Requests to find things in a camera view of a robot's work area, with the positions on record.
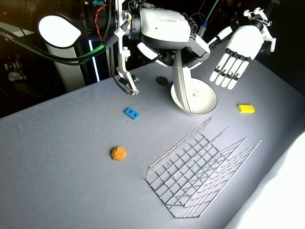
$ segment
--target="yellow toy brick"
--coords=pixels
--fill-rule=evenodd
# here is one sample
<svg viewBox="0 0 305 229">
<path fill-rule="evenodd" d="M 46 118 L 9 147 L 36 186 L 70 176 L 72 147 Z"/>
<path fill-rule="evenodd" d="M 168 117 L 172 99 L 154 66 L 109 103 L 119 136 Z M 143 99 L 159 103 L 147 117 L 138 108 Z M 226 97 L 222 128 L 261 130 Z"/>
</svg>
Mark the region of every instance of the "yellow toy brick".
<svg viewBox="0 0 305 229">
<path fill-rule="evenodd" d="M 237 109 L 242 114 L 251 114 L 255 112 L 253 105 L 238 105 Z"/>
</svg>

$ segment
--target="dark round spot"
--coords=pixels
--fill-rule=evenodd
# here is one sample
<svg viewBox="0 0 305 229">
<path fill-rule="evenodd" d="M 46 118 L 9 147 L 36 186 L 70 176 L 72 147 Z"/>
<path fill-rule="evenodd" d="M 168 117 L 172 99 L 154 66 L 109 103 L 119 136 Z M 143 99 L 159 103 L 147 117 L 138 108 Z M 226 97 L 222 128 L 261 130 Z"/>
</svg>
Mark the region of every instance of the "dark round spot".
<svg viewBox="0 0 305 229">
<path fill-rule="evenodd" d="M 157 78 L 157 83 L 161 86 L 166 86 L 168 85 L 168 79 L 163 76 L 160 76 Z"/>
</svg>

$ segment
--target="dish rack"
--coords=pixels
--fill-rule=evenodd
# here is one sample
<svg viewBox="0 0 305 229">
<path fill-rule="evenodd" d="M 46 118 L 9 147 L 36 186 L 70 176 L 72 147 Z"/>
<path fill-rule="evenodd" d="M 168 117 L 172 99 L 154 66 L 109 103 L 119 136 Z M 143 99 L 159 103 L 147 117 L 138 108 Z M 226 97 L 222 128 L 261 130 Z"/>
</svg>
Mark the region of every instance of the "dish rack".
<svg viewBox="0 0 305 229">
<path fill-rule="evenodd" d="M 240 150 L 247 137 L 218 150 L 202 132 L 206 120 L 149 166 L 146 181 L 175 218 L 200 217 L 262 142 Z"/>
</svg>

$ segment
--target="table surface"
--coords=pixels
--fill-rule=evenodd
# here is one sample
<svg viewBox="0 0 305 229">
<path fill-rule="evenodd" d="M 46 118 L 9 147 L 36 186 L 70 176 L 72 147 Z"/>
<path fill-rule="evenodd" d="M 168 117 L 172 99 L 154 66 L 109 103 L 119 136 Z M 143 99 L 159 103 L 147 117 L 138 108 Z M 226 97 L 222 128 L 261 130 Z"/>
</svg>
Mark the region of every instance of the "table surface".
<svg viewBox="0 0 305 229">
<path fill-rule="evenodd" d="M 235 89 L 209 82 L 224 52 L 217 47 L 192 71 L 218 98 L 205 115 L 179 110 L 170 96 L 172 70 L 155 63 L 132 71 L 138 96 L 108 79 L 0 119 L 0 222 L 6 229 L 223 228 L 305 127 L 305 99 L 257 61 Z M 253 104 L 240 114 L 238 104 Z M 124 114 L 140 113 L 134 121 Z M 236 176 L 198 219 L 175 219 L 145 181 L 148 166 L 206 119 L 204 134 L 218 148 L 262 139 Z M 114 161 L 114 146 L 127 149 Z"/>
</svg>

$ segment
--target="red wire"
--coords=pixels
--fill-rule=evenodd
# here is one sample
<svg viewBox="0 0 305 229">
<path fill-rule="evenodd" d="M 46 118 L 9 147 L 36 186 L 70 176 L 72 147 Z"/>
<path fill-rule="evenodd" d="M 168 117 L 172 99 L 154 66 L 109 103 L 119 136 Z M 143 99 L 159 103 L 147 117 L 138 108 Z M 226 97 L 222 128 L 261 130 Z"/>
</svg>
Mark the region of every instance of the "red wire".
<svg viewBox="0 0 305 229">
<path fill-rule="evenodd" d="M 212 22 L 213 17 L 214 17 L 214 16 L 216 15 L 216 13 L 219 11 L 219 9 L 220 9 L 221 5 L 223 4 L 223 2 L 224 2 L 224 0 L 221 1 L 221 3 L 220 3 L 220 5 L 218 6 L 217 10 L 215 11 L 215 13 L 213 14 L 213 16 L 211 17 L 211 20 L 209 21 L 208 25 Z"/>
<path fill-rule="evenodd" d="M 101 6 L 101 7 L 99 7 L 99 8 L 97 9 L 96 14 L 95 14 L 95 20 L 94 20 L 95 26 L 96 26 L 96 30 L 97 30 L 97 34 L 99 35 L 101 41 L 103 41 L 103 39 L 102 39 L 102 36 L 100 35 L 100 28 L 99 28 L 99 26 L 97 25 L 97 20 L 98 20 L 98 18 L 99 18 L 99 12 L 100 12 L 101 10 L 103 10 L 105 6 L 107 6 L 106 3 L 105 3 L 103 6 Z"/>
</svg>

